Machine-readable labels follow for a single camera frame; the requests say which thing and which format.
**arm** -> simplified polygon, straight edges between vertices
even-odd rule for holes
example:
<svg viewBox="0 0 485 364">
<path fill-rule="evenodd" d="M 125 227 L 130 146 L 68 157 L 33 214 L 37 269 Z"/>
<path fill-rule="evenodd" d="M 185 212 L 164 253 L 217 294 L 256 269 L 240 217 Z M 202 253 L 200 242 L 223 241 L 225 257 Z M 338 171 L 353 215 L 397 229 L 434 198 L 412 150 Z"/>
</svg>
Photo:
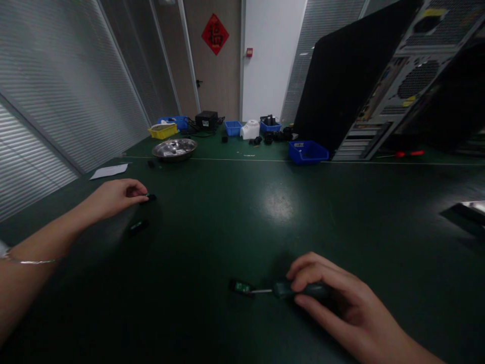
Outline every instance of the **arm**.
<svg viewBox="0 0 485 364">
<path fill-rule="evenodd" d="M 297 295 L 295 302 L 360 363 L 444 364 L 401 329 L 369 286 L 324 257 L 315 253 L 301 256 L 286 277 L 293 280 L 295 292 L 315 282 L 334 288 L 342 318 L 312 297 Z"/>
<path fill-rule="evenodd" d="M 135 179 L 106 182 L 74 209 L 12 248 L 10 255 L 31 261 L 63 257 L 86 228 L 147 201 L 146 193 L 145 186 Z M 0 259 L 0 347 L 56 267 L 57 263 L 29 265 Z"/>
</svg>

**screwdriver handle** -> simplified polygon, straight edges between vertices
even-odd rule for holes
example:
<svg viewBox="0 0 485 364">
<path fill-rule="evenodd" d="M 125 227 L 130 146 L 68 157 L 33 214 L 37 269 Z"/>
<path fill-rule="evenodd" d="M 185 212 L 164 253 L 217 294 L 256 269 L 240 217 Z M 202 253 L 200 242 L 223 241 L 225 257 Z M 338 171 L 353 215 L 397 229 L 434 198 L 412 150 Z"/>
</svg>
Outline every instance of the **screwdriver handle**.
<svg viewBox="0 0 485 364">
<path fill-rule="evenodd" d="M 397 152 L 394 156 L 396 158 L 404 158 L 404 157 L 417 157 L 420 155 L 424 155 L 424 151 L 416 151 L 416 152 Z"/>
<path fill-rule="evenodd" d="M 330 292 L 330 286 L 322 282 L 309 284 L 302 292 L 294 292 L 292 290 L 292 283 L 290 281 L 276 282 L 273 285 L 274 295 L 281 299 L 294 297 L 297 294 L 304 294 L 316 299 L 323 299 L 328 298 L 330 296 Z"/>
</svg>

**computer case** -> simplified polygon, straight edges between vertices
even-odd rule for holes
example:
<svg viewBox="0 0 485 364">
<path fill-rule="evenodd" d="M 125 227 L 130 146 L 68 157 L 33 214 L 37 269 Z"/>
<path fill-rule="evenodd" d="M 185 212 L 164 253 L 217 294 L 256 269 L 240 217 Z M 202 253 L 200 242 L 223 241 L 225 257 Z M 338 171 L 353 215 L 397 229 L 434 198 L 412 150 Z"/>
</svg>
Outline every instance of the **computer case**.
<svg viewBox="0 0 485 364">
<path fill-rule="evenodd" d="M 482 0 L 401 0 L 316 44 L 295 132 L 368 160 L 478 29 Z"/>
</svg>

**blue plastic bin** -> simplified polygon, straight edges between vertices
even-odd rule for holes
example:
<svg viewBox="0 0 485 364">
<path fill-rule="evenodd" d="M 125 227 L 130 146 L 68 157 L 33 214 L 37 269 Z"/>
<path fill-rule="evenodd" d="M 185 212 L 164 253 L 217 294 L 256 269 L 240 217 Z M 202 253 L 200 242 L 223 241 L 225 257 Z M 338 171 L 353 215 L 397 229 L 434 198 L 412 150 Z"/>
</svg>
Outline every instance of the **blue plastic bin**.
<svg viewBox="0 0 485 364">
<path fill-rule="evenodd" d="M 171 117 L 164 117 L 158 119 L 157 124 L 161 124 L 162 120 L 165 120 L 166 122 L 174 122 L 177 124 L 177 129 L 183 130 L 183 129 L 188 129 L 188 119 L 186 116 L 171 116 Z"/>
<path fill-rule="evenodd" d="M 275 126 L 268 126 L 266 125 L 264 122 L 260 122 L 260 130 L 265 133 L 265 132 L 269 132 L 269 131 L 279 131 L 281 129 L 281 124 L 280 123 L 276 123 Z"/>
<path fill-rule="evenodd" d="M 289 156 L 297 165 L 318 164 L 328 160 L 328 150 L 314 141 L 289 142 Z"/>
<path fill-rule="evenodd" d="M 227 135 L 229 135 L 230 137 L 239 136 L 239 131 L 243 127 L 239 121 L 237 120 L 225 121 L 224 123 L 226 124 Z"/>
</svg>

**screwdriver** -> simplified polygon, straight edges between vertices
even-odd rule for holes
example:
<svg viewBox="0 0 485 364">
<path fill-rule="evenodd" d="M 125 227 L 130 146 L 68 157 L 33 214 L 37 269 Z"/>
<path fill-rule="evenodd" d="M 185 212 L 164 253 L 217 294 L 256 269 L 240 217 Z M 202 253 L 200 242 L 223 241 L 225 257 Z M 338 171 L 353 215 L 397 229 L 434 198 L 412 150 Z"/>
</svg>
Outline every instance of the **screwdriver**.
<svg viewBox="0 0 485 364">
<path fill-rule="evenodd" d="M 376 158 L 387 158 L 387 157 L 404 158 L 404 157 L 417 157 L 417 156 L 421 156 L 421 155 L 424 155 L 423 150 L 416 151 L 416 152 L 397 152 L 397 153 L 392 154 L 392 155 L 381 156 L 381 157 L 376 157 Z"/>
<path fill-rule="evenodd" d="M 302 292 L 295 292 L 292 290 L 292 283 L 290 281 L 286 282 L 276 282 L 273 284 L 272 289 L 264 289 L 264 290 L 253 290 L 249 291 L 250 294 L 258 294 L 258 293 L 273 293 L 276 297 L 285 299 L 294 297 L 297 294 L 304 294 L 307 296 L 311 296 L 313 298 L 323 299 L 328 298 L 330 296 L 331 288 L 330 286 L 319 282 L 319 283 L 312 283 L 305 287 Z"/>
</svg>

